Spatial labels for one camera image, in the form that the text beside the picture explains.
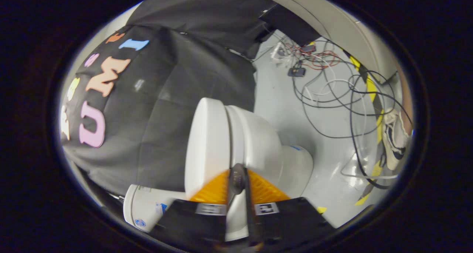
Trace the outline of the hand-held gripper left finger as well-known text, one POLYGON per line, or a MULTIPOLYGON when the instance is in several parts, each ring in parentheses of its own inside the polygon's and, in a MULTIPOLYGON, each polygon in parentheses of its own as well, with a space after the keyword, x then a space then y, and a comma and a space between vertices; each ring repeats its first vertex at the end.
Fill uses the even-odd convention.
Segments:
POLYGON ((226 169, 189 200, 176 199, 159 219, 160 241, 185 252, 225 252, 227 214, 241 193, 241 164, 226 169))

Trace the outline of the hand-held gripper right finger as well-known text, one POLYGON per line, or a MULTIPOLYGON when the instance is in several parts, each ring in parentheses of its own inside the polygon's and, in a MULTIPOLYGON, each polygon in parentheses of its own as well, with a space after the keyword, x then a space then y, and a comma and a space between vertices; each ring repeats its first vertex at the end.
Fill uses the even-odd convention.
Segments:
POLYGON ((238 189, 245 196, 247 251, 304 250, 336 231, 306 198, 287 197, 241 164, 238 189))

